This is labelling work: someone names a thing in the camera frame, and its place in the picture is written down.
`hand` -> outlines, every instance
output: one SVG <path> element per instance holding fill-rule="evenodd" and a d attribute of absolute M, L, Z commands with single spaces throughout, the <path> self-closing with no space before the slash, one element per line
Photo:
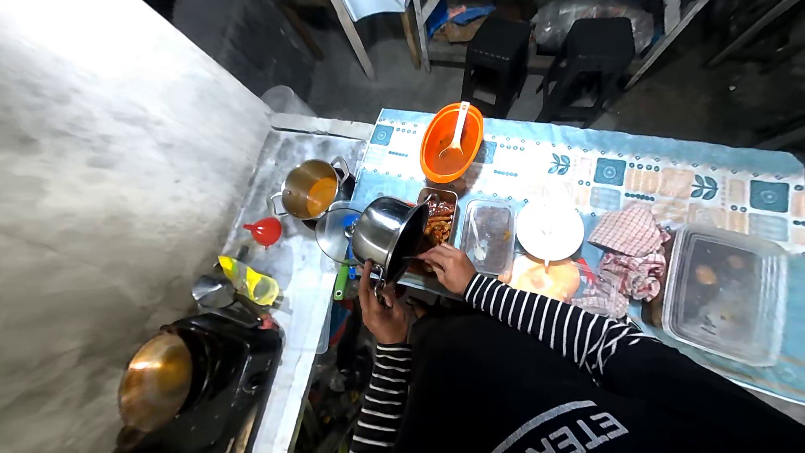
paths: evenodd
<path fill-rule="evenodd" d="M 405 342 L 408 336 L 408 321 L 400 304 L 394 297 L 394 284 L 386 285 L 383 289 L 385 306 L 381 305 L 374 296 L 374 289 L 369 284 L 369 275 L 372 273 L 372 264 L 366 261 L 363 265 L 363 275 L 358 285 L 358 299 L 361 301 L 363 323 L 369 332 L 381 344 L 394 344 Z"/>
<path fill-rule="evenodd" d="M 417 258 L 425 260 L 433 267 L 439 282 L 451 293 L 464 294 L 476 272 L 466 253 L 446 243 L 437 245 Z"/>

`green handle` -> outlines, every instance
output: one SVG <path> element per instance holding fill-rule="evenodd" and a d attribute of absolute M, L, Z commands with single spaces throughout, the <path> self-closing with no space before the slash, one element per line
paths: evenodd
<path fill-rule="evenodd" d="M 341 301 L 344 299 L 344 289 L 347 286 L 347 276 L 349 275 L 349 266 L 342 264 L 338 268 L 336 274 L 336 285 L 332 288 L 332 299 L 334 301 Z"/>

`orange plastic container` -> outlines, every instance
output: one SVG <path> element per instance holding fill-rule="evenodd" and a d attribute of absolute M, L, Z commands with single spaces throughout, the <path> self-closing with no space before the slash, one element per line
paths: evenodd
<path fill-rule="evenodd" d="M 448 152 L 439 157 L 439 153 L 452 141 L 456 132 L 456 120 L 460 102 L 450 104 L 439 110 L 427 126 L 419 149 L 419 164 L 425 177 L 433 182 L 443 183 L 454 181 L 467 171 L 475 159 L 481 141 L 484 139 L 484 117 L 475 106 L 467 110 L 467 119 L 464 121 L 464 130 L 461 132 L 461 151 L 463 155 Z"/>

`cooking pot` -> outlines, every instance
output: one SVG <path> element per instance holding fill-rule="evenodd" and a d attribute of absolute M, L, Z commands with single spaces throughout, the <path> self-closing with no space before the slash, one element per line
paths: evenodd
<path fill-rule="evenodd" d="M 333 202 L 352 198 L 355 185 L 349 177 L 349 166 L 341 156 L 330 163 L 318 159 L 305 160 L 288 173 L 280 191 L 271 195 L 268 201 L 269 207 L 274 210 L 277 217 L 291 215 L 301 220 L 318 219 L 327 212 Z M 315 194 L 312 196 L 313 185 L 326 178 L 332 178 L 337 182 L 335 194 L 327 199 L 319 199 Z M 278 209 L 276 198 L 280 198 L 282 209 Z M 308 208 L 310 200 L 315 200 L 326 207 L 320 212 L 311 212 Z"/>
<path fill-rule="evenodd" d="M 192 354 L 175 333 L 160 332 L 129 362 L 118 391 L 123 424 L 142 432 L 171 421 L 188 399 Z"/>
<path fill-rule="evenodd" d="M 372 272 L 380 276 L 374 287 L 378 301 L 382 301 L 386 285 L 399 280 L 411 257 L 416 256 L 427 225 L 427 202 L 434 198 L 438 200 L 432 194 L 414 206 L 397 198 L 380 197 L 371 202 L 355 222 L 353 255 L 360 263 L 371 261 Z"/>

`blue patterned tablecloth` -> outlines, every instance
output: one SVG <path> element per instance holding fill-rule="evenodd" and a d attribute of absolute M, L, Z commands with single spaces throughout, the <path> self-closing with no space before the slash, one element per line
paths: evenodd
<path fill-rule="evenodd" d="M 389 195 L 415 201 L 425 186 L 459 194 L 458 245 L 467 202 L 506 200 L 517 210 L 540 197 L 566 199 L 585 234 L 598 217 L 648 203 L 668 230 L 705 223 L 772 240 L 789 253 L 788 303 L 780 359 L 755 368 L 678 343 L 644 328 L 699 363 L 761 391 L 805 404 L 805 170 L 792 155 L 621 132 L 487 118 L 474 164 L 435 185 L 419 167 L 422 135 L 434 114 L 384 109 L 358 168 L 353 200 Z M 575 258 L 596 268 L 603 251 L 584 242 Z M 639 321 L 638 304 L 630 317 Z"/>

